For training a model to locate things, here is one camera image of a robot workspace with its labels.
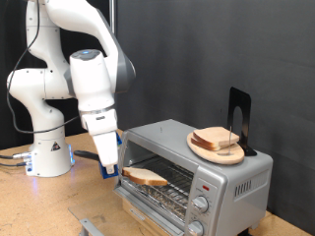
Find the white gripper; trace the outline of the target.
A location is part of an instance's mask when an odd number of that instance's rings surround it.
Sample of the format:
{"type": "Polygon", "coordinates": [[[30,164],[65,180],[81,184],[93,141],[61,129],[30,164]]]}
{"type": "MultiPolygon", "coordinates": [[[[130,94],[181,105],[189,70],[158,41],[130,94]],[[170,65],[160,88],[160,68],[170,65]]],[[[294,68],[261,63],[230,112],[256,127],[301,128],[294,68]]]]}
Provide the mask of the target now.
{"type": "Polygon", "coordinates": [[[105,167],[107,174],[115,172],[115,165],[118,162],[118,150],[116,133],[109,132],[93,136],[101,164],[105,167]]]}

